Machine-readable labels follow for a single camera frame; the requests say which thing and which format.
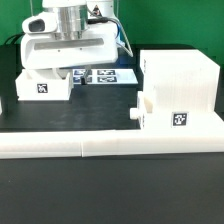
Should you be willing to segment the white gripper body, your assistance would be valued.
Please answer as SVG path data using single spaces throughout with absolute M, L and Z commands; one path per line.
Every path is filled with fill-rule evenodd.
M 113 31 L 88 29 L 77 40 L 56 40 L 51 34 L 26 34 L 21 41 L 21 61 L 25 69 L 106 64 L 114 63 L 117 58 Z

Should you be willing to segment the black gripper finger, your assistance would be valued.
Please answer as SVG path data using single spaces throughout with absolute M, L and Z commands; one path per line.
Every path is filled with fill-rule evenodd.
M 88 76 L 91 72 L 91 66 L 85 66 L 85 72 L 83 74 L 83 76 L 81 77 L 81 84 L 87 84 L 87 79 L 88 79 Z
M 67 73 L 61 71 L 59 68 L 53 68 L 52 74 L 55 79 L 60 79 L 60 80 L 64 80 L 67 76 Z

